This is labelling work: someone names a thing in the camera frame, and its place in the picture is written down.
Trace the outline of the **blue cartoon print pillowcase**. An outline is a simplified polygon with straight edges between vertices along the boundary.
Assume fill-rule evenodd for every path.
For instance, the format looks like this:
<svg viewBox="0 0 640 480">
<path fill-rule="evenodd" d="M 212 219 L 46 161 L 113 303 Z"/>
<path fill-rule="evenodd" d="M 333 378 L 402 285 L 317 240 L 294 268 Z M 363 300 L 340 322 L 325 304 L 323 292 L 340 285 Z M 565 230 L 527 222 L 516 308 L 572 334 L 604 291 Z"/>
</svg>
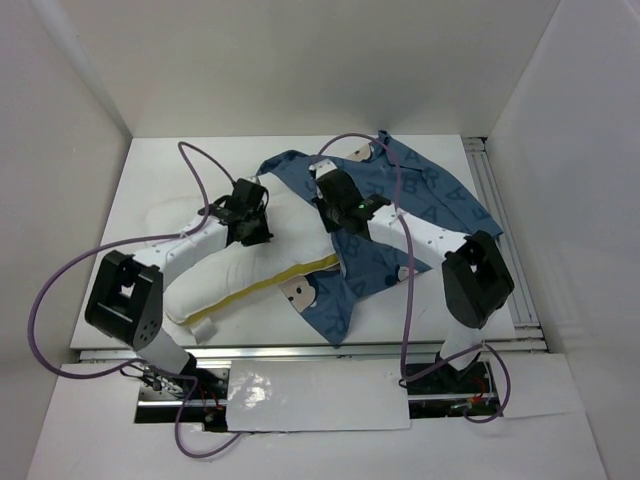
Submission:
<svg viewBox="0 0 640 480">
<path fill-rule="evenodd" d="M 357 192 L 355 214 L 364 212 L 362 202 L 369 197 L 388 201 L 361 234 L 331 223 L 339 269 L 307 274 L 284 290 L 302 318 L 332 345 L 346 338 L 357 300 L 430 270 L 430 258 L 443 259 L 450 248 L 429 230 L 452 232 L 455 246 L 479 231 L 492 238 L 502 233 L 456 177 L 384 131 L 349 158 L 287 151 L 259 171 L 275 175 L 318 209 L 327 197 L 316 183 L 332 173 Z"/>
</svg>

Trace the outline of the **white pillow with yellow edge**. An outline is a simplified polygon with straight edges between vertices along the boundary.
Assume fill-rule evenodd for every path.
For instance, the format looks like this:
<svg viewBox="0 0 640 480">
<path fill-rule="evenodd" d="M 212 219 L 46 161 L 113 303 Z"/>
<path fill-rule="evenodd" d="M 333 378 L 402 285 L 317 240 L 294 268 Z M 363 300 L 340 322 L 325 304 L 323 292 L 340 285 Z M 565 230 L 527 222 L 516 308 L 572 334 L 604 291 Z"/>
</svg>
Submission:
<svg viewBox="0 0 640 480">
<path fill-rule="evenodd" d="M 268 228 L 274 234 L 270 241 L 248 247 L 233 243 L 218 252 L 200 246 L 189 253 L 196 238 L 213 235 L 213 225 L 208 224 L 184 237 L 182 246 L 168 249 L 162 243 L 151 246 L 145 256 L 147 264 L 155 256 L 167 261 L 164 313 L 174 324 L 190 328 L 199 341 L 213 335 L 206 320 L 213 312 L 258 290 L 338 267 L 339 258 L 316 209 L 275 175 L 256 179 L 270 194 L 266 209 Z"/>
</svg>

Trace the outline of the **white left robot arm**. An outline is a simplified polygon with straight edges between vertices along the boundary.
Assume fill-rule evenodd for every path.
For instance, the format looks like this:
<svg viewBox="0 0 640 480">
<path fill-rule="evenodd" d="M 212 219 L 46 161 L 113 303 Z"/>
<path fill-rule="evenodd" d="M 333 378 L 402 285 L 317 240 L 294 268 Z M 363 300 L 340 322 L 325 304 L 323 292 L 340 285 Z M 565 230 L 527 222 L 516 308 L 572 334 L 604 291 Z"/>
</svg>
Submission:
<svg viewBox="0 0 640 480">
<path fill-rule="evenodd" d="M 268 201 L 267 188 L 240 179 L 231 194 L 205 204 L 171 238 L 153 240 L 133 254 L 109 251 L 89 295 L 86 322 L 160 369 L 161 385 L 172 397 L 189 397 L 197 387 L 197 361 L 162 326 L 164 291 L 198 262 L 234 243 L 269 242 Z"/>
</svg>

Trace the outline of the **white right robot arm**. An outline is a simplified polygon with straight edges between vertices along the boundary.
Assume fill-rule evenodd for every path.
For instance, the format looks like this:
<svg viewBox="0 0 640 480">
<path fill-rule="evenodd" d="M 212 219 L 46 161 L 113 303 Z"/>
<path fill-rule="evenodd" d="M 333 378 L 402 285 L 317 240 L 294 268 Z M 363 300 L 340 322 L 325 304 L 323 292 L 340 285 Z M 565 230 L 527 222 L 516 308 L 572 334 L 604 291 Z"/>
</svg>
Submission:
<svg viewBox="0 0 640 480">
<path fill-rule="evenodd" d="M 514 290 L 514 281 L 494 238 L 482 230 L 466 234 L 440 227 L 400 209 L 378 194 L 365 198 L 351 176 L 330 160 L 311 165 L 309 171 L 316 186 L 313 203 L 328 232 L 344 230 L 408 256 L 401 382 L 409 384 L 436 371 L 441 388 L 448 392 L 460 391 L 469 383 L 470 366 L 484 347 L 485 327 Z M 410 375 L 406 360 L 416 261 L 441 273 L 450 325 L 436 363 Z"/>
</svg>

